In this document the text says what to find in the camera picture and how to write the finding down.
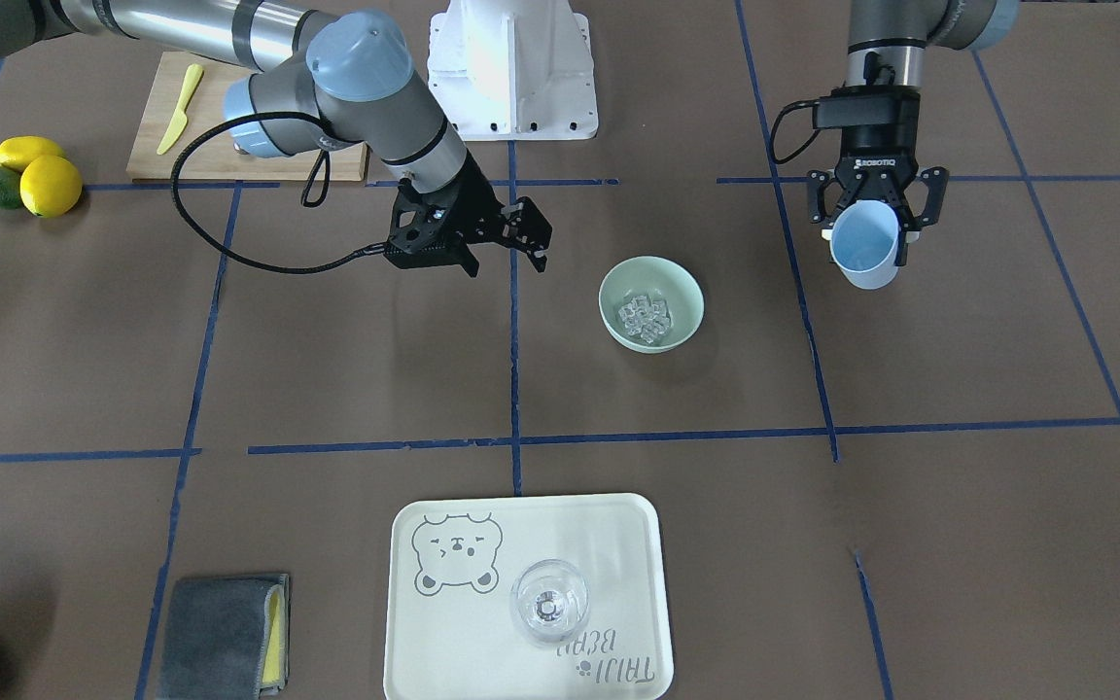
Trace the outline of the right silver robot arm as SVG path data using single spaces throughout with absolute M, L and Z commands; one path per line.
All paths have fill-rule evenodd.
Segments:
M 458 265 L 476 276 L 474 245 L 497 244 L 543 271 L 552 227 L 526 196 L 502 203 L 426 80 L 390 15 L 333 15 L 284 1 L 0 1 L 0 59 L 71 34 L 152 41 L 248 71 L 224 94 L 223 122 L 175 158 L 170 196 L 181 220 L 192 153 L 226 133 L 258 158 L 315 152 L 311 181 L 330 180 L 332 153 L 366 144 L 396 177 L 388 237 L 320 265 L 365 256 L 400 269 Z

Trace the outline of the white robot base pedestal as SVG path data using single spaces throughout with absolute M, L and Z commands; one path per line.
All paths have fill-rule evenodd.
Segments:
M 428 39 L 430 90 L 464 142 L 599 133 L 590 22 L 569 1 L 450 1 Z

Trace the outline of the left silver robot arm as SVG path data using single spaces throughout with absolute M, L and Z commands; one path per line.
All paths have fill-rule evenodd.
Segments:
M 906 265 L 908 245 L 937 225 L 950 171 L 920 167 L 921 87 L 933 46 L 979 52 L 1004 40 L 1018 1 L 853 1 L 844 84 L 814 99 L 814 134 L 840 134 L 836 164 L 808 174 L 808 216 L 836 242 L 855 205 L 889 211 L 889 262 Z

